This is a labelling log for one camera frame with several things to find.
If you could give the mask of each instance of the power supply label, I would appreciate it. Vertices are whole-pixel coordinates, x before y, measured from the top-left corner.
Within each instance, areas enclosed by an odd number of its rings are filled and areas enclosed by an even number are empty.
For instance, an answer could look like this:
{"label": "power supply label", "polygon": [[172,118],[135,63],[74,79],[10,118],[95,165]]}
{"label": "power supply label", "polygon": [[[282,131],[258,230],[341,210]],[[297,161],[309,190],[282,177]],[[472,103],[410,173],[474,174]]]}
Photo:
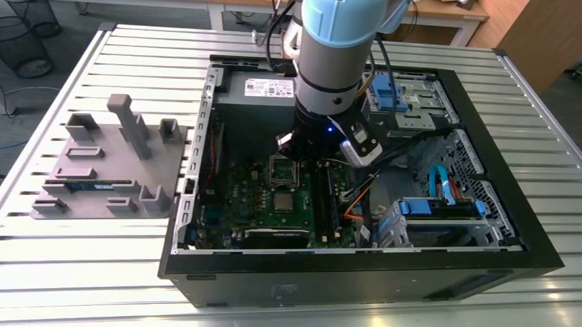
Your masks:
{"label": "power supply label", "polygon": [[294,97],[293,80],[250,78],[245,82],[246,97]]}

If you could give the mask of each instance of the wire mesh trash bin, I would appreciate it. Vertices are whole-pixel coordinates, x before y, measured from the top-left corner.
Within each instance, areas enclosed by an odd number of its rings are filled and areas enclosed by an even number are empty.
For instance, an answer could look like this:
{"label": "wire mesh trash bin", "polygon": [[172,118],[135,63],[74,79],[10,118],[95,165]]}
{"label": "wire mesh trash bin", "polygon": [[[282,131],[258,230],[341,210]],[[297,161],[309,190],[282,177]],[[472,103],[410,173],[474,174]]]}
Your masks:
{"label": "wire mesh trash bin", "polygon": [[16,15],[32,22],[39,37],[50,37],[62,31],[48,0],[7,0]]}
{"label": "wire mesh trash bin", "polygon": [[0,60],[23,78],[46,75],[54,68],[32,23],[19,17],[0,18]]}

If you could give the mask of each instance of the white table leg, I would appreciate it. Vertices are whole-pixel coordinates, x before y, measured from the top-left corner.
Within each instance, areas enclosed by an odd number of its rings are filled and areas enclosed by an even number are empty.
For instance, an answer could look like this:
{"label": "white table leg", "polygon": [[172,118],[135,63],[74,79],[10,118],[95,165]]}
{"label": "white table leg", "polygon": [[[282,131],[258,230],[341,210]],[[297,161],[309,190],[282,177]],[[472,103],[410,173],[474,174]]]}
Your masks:
{"label": "white table leg", "polygon": [[463,20],[463,26],[458,29],[455,37],[451,41],[451,46],[466,46],[472,40],[473,34],[476,34],[480,27],[480,20]]}
{"label": "white table leg", "polygon": [[219,5],[209,5],[210,29],[214,29],[215,31],[225,30],[225,21],[222,17],[223,10],[225,7],[221,7]]}

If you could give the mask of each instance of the motherboard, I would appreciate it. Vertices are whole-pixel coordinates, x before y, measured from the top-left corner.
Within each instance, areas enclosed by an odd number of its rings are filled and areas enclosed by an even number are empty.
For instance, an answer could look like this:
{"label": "motherboard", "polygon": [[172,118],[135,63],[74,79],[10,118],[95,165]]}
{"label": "motherboard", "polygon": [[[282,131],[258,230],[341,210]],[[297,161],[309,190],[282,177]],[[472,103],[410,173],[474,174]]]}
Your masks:
{"label": "motherboard", "polygon": [[[314,166],[330,173],[327,189],[335,212],[318,216],[313,197]],[[227,164],[222,203],[209,203],[206,228],[195,237],[209,249],[355,247],[355,222],[341,219],[341,194],[349,187],[349,169],[339,163],[297,163],[271,155],[253,163]],[[333,230],[333,237],[326,231]]]}

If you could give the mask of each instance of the wooden desk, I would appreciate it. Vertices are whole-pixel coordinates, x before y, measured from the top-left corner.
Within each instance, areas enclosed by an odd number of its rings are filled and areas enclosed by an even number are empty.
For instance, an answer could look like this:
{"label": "wooden desk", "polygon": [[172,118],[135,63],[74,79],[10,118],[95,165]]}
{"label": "wooden desk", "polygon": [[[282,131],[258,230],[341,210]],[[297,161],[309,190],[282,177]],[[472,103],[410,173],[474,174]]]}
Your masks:
{"label": "wooden desk", "polygon": [[[217,31],[225,30],[225,12],[273,13],[271,0],[84,0],[84,2],[206,9],[210,12],[211,29]],[[286,4],[287,0],[283,0],[282,6],[286,6]],[[414,7],[410,6],[403,23],[410,24],[413,17]],[[442,3],[439,0],[423,0],[418,3],[418,25],[458,29],[451,46],[466,46],[481,22],[488,21],[488,19],[489,15],[478,3],[470,11],[461,9],[454,3]]]}

